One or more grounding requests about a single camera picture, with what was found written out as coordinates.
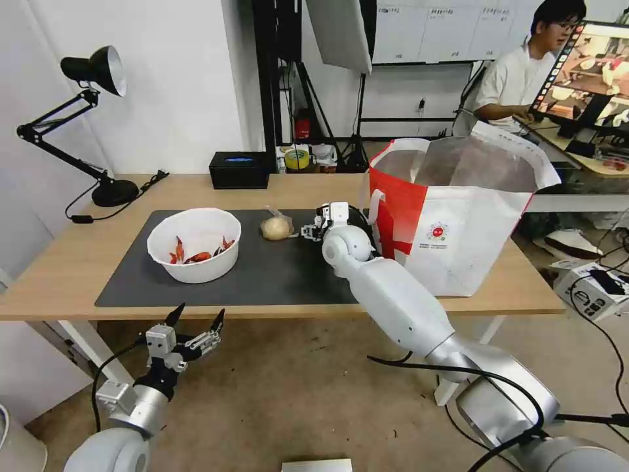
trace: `black box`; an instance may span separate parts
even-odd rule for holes
[[[210,175],[215,189],[265,189],[274,172],[265,152],[224,152],[214,154]]]

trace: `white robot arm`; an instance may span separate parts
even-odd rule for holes
[[[432,294],[398,262],[374,255],[365,231],[347,224],[349,211],[345,202],[324,205],[317,210],[314,225],[305,226],[301,233],[323,242],[324,259],[338,277],[349,281],[358,303],[385,334],[434,366],[473,368],[513,381],[532,395],[544,422],[551,422],[559,412],[551,392],[508,353],[460,338]],[[457,383],[470,378],[469,373],[461,372],[441,375]],[[490,448],[515,439],[539,418],[533,403],[520,390],[483,376],[459,395],[457,407]],[[629,463],[613,452],[578,439],[535,438],[511,453],[530,471],[589,471],[592,464],[606,471],[629,469]]]
[[[225,310],[210,330],[196,338],[175,333],[175,324],[185,304],[166,321],[145,333],[149,368],[134,385],[108,380],[96,398],[109,410],[116,427],[89,437],[68,459],[64,472],[146,472],[149,442],[165,426],[166,407],[175,393],[179,374],[221,342]]]

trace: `lamp shade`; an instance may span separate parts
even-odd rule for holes
[[[76,82],[96,82],[114,95],[126,95],[123,63],[113,46],[98,49],[89,59],[63,58],[61,70],[68,79]]]

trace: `shopping bag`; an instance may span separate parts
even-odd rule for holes
[[[539,147],[482,122],[467,138],[393,140],[370,162],[377,249],[435,296],[473,295],[533,194],[560,182]]]

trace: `white shirt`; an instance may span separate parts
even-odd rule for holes
[[[547,52],[541,59],[533,59],[529,55],[528,45],[500,57],[485,72],[472,110],[476,111],[489,104],[531,105],[546,82],[555,61],[551,52]],[[522,130],[512,117],[489,123],[512,133]]]

